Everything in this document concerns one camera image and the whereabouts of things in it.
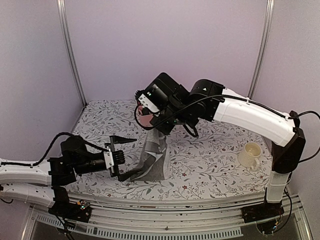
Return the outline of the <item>pink divided organizer box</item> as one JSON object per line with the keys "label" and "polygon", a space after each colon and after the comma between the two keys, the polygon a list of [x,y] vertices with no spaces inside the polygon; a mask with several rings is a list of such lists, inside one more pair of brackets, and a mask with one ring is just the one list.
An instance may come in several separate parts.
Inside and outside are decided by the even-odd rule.
{"label": "pink divided organizer box", "polygon": [[143,107],[140,105],[138,107],[137,114],[138,114],[137,119],[139,120],[141,125],[143,125],[144,127],[151,127],[152,126],[150,121],[153,118],[153,114],[146,107]]}

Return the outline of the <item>grey boxer briefs lettered band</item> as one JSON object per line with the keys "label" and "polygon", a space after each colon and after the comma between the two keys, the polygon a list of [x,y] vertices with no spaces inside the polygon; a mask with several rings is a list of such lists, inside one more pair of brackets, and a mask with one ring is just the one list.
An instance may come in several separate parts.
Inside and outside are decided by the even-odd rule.
{"label": "grey boxer briefs lettered band", "polygon": [[130,181],[162,181],[171,176],[170,151],[167,137],[156,129],[147,132],[136,169]]}

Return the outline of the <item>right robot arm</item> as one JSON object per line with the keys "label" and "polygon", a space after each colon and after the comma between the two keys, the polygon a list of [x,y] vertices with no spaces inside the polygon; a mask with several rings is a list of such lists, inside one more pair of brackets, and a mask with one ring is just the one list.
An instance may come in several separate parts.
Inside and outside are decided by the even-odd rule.
{"label": "right robot arm", "polygon": [[306,145],[295,111],[279,112],[241,96],[224,85],[200,79],[190,91],[167,73],[160,73],[141,92],[137,102],[152,114],[151,127],[168,135],[176,125],[195,131],[200,119],[232,124],[271,141],[272,165],[265,202],[259,206],[262,218],[278,210],[278,203]]}

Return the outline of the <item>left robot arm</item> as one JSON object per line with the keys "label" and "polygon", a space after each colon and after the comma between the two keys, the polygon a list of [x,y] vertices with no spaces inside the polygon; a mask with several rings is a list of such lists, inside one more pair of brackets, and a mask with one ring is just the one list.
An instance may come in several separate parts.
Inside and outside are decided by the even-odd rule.
{"label": "left robot arm", "polygon": [[55,209],[63,216],[74,213],[66,186],[76,182],[78,176],[109,171],[111,177],[123,182],[142,169],[132,169],[121,173],[119,166],[125,163],[122,150],[116,144],[135,142],[134,138],[112,135],[104,147],[84,140],[79,135],[65,134],[68,138],[61,142],[61,156],[37,162],[0,160],[0,195]]}

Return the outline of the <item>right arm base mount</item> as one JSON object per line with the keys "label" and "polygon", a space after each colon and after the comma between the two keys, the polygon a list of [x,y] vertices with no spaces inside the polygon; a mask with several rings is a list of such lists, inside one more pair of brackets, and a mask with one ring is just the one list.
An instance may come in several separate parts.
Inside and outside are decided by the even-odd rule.
{"label": "right arm base mount", "polygon": [[277,203],[270,203],[265,199],[262,203],[244,206],[240,210],[244,223],[276,218],[285,213],[282,200]]}

